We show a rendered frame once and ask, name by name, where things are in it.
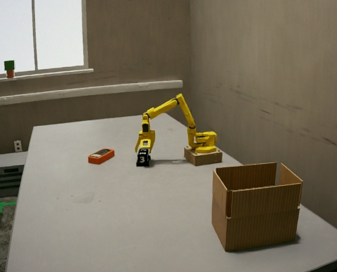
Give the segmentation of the orange digital multimeter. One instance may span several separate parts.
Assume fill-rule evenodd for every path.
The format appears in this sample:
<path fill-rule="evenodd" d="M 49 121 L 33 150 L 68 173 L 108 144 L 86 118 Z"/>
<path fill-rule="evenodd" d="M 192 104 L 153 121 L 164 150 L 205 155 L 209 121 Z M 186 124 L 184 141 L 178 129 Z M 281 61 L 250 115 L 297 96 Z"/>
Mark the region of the orange digital multimeter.
<path fill-rule="evenodd" d="M 88 162 L 92 164 L 101 164 L 106 160 L 114 157 L 114 150 L 102 148 L 99 151 L 88 156 Z"/>

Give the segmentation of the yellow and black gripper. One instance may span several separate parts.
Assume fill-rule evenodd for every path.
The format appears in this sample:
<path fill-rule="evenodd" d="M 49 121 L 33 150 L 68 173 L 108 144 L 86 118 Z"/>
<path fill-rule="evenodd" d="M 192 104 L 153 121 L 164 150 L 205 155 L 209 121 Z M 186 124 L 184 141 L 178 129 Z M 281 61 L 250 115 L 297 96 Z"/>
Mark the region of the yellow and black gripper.
<path fill-rule="evenodd" d="M 153 144 L 155 142 L 155 131 L 150 130 L 149 133 L 142 133 L 142 130 L 139 132 L 139 138 L 135 146 L 135 153 L 137 153 L 138 147 L 140 148 L 149 148 L 151 153 Z"/>

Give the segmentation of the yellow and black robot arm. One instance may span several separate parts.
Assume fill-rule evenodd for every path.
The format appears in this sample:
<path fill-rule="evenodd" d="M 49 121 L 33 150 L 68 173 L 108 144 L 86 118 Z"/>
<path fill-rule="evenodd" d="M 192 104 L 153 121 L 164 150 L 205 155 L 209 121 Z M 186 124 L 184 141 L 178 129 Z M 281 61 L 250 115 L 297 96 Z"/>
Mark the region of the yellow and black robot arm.
<path fill-rule="evenodd" d="M 168 102 L 164 103 L 163 105 L 157 108 L 151 108 L 146 113 L 143 114 L 143 123 L 142 123 L 142 133 L 149 133 L 150 132 L 150 122 L 149 118 L 153 119 L 158 115 L 162 114 L 165 111 L 170 110 L 171 108 L 175 107 L 176 105 L 180 105 L 181 109 L 188 121 L 187 126 L 187 134 L 188 134 L 188 144 L 192 149 L 195 149 L 196 153 L 210 153 L 216 151 L 216 147 L 214 146 L 215 141 L 215 134 L 213 132 L 204 132 L 204 133 L 196 133 L 195 128 L 195 121 L 189 113 L 187 105 L 179 94 L 176 98 L 169 100 Z M 194 137 L 196 143 L 194 143 Z M 198 146 L 198 147 L 196 147 Z"/>

